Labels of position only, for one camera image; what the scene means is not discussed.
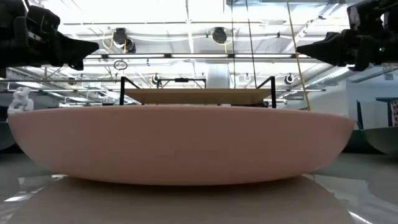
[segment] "glossy white floor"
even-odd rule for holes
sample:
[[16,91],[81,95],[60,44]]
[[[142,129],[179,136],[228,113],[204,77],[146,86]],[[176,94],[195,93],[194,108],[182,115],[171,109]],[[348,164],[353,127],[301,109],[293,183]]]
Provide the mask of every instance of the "glossy white floor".
[[224,187],[149,187],[52,175],[0,154],[0,224],[398,223],[398,159],[342,154],[294,179]]

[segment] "ceiling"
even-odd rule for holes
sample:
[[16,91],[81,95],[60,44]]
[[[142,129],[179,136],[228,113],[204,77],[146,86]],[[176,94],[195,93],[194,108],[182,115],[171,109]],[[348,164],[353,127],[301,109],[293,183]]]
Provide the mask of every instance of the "ceiling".
[[[124,27],[128,36],[135,42],[138,54],[294,54],[289,15],[284,1],[269,1],[253,4],[226,4],[225,0],[29,0],[33,5],[50,9],[61,18],[58,30],[65,35],[81,40],[99,43],[100,49],[94,54],[122,54],[123,50],[112,45],[111,36],[115,28]],[[327,32],[341,32],[349,28],[346,15],[347,5],[358,1],[290,1],[294,36],[297,45],[311,44],[322,40]],[[224,27],[230,44],[217,45],[211,38],[215,27]],[[124,75],[134,80],[142,88],[153,88],[152,77],[157,74],[165,78],[203,78],[208,73],[208,65],[215,63],[209,59],[125,59],[128,68],[118,71],[113,67],[115,60],[85,60],[85,69],[76,71],[63,68],[17,68],[13,78],[89,79],[108,80]],[[277,88],[295,88],[300,81],[286,85],[288,74],[299,75],[295,60],[275,58],[256,60],[251,58],[219,60],[227,63],[233,85],[236,88],[255,88],[256,83],[269,76],[276,76]],[[316,86],[319,75],[332,66],[317,60],[302,60],[300,64],[304,80]],[[95,88],[120,88],[118,83],[92,83]],[[57,85],[57,88],[92,88],[77,83]],[[199,88],[195,83],[169,83],[167,88]],[[101,100],[96,93],[86,95],[87,101]]]

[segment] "white figurine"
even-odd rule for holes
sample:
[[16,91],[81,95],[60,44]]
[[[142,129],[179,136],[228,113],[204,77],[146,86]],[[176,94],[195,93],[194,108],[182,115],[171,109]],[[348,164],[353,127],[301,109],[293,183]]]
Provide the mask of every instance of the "white figurine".
[[12,95],[14,99],[12,100],[10,106],[8,107],[8,114],[21,113],[24,111],[32,111],[34,103],[32,99],[29,99],[30,88],[28,87],[18,87],[17,91]]

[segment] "pink bowl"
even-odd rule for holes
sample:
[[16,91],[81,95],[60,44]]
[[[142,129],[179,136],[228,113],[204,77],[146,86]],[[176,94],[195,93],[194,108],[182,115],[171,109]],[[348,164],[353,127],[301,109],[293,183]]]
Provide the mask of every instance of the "pink bowl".
[[150,185],[221,185],[294,177],[328,165],[354,121],[306,111],[105,106],[9,117],[21,149],[74,177]]

